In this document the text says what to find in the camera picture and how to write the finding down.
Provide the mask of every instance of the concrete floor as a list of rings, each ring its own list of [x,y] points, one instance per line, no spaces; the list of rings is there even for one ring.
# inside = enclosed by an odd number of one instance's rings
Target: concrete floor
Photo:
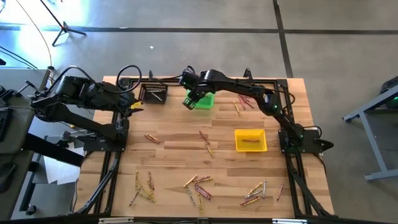
[[[52,9],[73,26],[277,27],[272,0],[54,2]],[[39,24],[54,25],[39,3],[21,3]],[[393,0],[280,0],[279,6],[286,29],[398,29],[398,2]],[[30,24],[21,13],[18,5],[7,1],[0,22]],[[56,34],[44,32],[48,43]],[[314,122],[322,127],[323,138],[335,143],[324,156],[335,213],[345,218],[397,222],[398,177],[366,182],[364,174],[379,171],[369,141],[360,123],[341,120],[373,99],[381,84],[397,75],[397,36],[287,34],[286,39],[294,77],[305,79]],[[145,72],[151,69],[155,75],[176,75],[192,65],[196,70],[215,68],[229,76],[241,76],[249,67],[255,77],[286,77],[278,34],[89,32],[86,37],[63,35],[58,43],[50,48],[58,71],[78,65],[98,81],[131,63]],[[45,45],[31,27],[0,30],[0,45],[38,67],[49,65]],[[9,66],[21,66],[11,58],[4,59]],[[92,117],[86,111],[80,113]],[[35,120],[30,132],[43,136],[64,130],[61,124],[43,126]],[[383,153],[387,159],[395,158],[389,165],[397,168],[397,152]],[[32,203],[40,210],[33,217],[68,213],[72,195],[73,184],[36,186]],[[16,210],[13,218],[29,217]]]

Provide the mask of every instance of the black wire basket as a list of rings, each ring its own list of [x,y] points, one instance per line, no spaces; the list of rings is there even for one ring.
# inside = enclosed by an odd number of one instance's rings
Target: black wire basket
[[[144,103],[165,104],[168,86],[161,84],[141,84],[138,99]]]

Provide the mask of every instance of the wooden table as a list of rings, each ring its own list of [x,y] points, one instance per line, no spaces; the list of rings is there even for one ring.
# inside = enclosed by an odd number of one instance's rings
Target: wooden table
[[[115,83],[115,80],[115,77],[104,77],[106,82]],[[288,83],[289,91],[296,97],[293,104],[295,121],[303,126],[313,125],[304,80],[290,78]],[[285,157],[280,153],[277,138],[279,123],[258,108],[243,110],[235,93],[217,92],[215,105],[210,110],[190,111],[182,105],[184,99],[185,90],[182,87],[169,88],[165,105],[142,105],[144,111],[129,118],[129,138],[119,167],[112,216],[294,217]],[[235,111],[234,101],[239,105],[242,117]],[[110,112],[96,111],[94,120],[110,123],[111,117]],[[235,129],[265,129],[268,151],[236,152]],[[206,150],[199,131],[210,140],[214,158]],[[161,143],[148,141],[145,134],[155,136]],[[95,152],[84,162],[78,182],[76,210],[89,199],[98,185],[103,157],[103,152]],[[321,162],[312,154],[303,154],[302,157],[308,188],[323,207],[333,213]],[[139,196],[129,207],[135,193],[136,170],[139,171],[140,183],[145,185],[148,171],[152,173],[156,203]],[[214,178],[202,184],[213,195],[211,201],[203,200],[203,215],[200,215],[198,207],[192,205],[183,189],[194,175],[211,175]],[[240,206],[243,197],[264,179],[267,180],[266,198]],[[277,202],[281,184],[285,187]],[[190,188],[197,200],[193,185]],[[302,194],[300,190],[298,192],[300,208],[304,211]],[[103,197],[103,204],[106,199],[107,194]]]

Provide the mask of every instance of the green container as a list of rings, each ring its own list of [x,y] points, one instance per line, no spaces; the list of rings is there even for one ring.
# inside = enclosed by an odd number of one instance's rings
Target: green container
[[[200,99],[198,103],[196,103],[195,108],[200,108],[200,109],[210,109],[214,105],[214,94],[212,93],[207,93],[205,97]]]

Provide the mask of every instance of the yellow bin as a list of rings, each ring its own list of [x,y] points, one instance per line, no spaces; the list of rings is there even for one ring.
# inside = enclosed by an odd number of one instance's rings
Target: yellow bin
[[[238,152],[266,152],[266,132],[263,129],[236,129],[235,146]]]

